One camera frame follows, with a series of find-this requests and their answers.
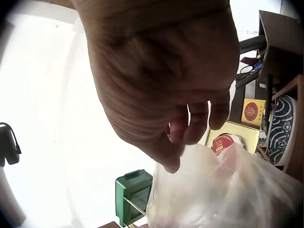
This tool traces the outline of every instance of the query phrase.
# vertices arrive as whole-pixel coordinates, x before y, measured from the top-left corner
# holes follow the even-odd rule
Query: blue object
[[[259,70],[262,67],[262,62],[258,61],[255,65],[253,65],[254,71]]]

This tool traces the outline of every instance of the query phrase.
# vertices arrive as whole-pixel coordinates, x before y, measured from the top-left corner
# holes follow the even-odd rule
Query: yellow card
[[[260,126],[263,116],[264,106],[265,106],[265,100],[245,98],[243,112],[242,112],[242,122]]]

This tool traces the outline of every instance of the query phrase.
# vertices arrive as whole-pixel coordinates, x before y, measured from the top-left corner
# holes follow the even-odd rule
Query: white wall
[[[257,30],[256,9],[267,8],[265,2],[253,8],[257,1],[231,1],[239,31]],[[0,66],[0,121],[11,124],[22,150],[20,162],[6,165],[5,173],[27,215],[24,227],[70,225],[67,194],[85,228],[118,221],[115,179],[142,168],[152,173],[153,161],[111,128],[97,98],[85,35],[79,21],[72,25],[75,12],[30,4],[9,17],[16,28]]]

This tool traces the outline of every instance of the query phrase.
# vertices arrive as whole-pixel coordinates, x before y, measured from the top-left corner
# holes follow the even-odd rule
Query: metal rod
[[[273,87],[273,77],[272,75],[267,75],[267,84],[266,84],[266,91],[267,91],[267,98],[265,104],[265,124],[264,124],[264,131],[267,134],[269,131],[269,116],[271,112],[271,100],[272,100],[272,87]]]
[[[140,209],[138,206],[136,206],[132,201],[128,200],[127,198],[124,198],[129,204],[131,204],[136,210],[138,210],[140,213],[142,213],[144,216],[147,216],[146,213]]]
[[[247,77],[245,77],[235,85],[235,88],[239,88],[247,85],[249,82],[252,82],[253,80],[257,79],[258,76],[259,76],[259,71],[255,71],[252,74],[249,73]]]
[[[266,47],[266,37],[256,36],[240,42],[240,54]]]

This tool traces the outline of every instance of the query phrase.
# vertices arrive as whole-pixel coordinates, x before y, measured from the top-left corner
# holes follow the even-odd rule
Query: yellow box
[[[265,100],[244,99],[242,122],[261,125]]]
[[[245,145],[245,149],[254,154],[257,147],[257,141],[259,139],[260,131],[258,129],[247,127],[238,123],[226,121],[219,130],[211,130],[209,128],[207,132],[205,146],[211,148],[213,140],[221,134],[229,133],[232,135],[238,135],[242,138],[242,143]]]

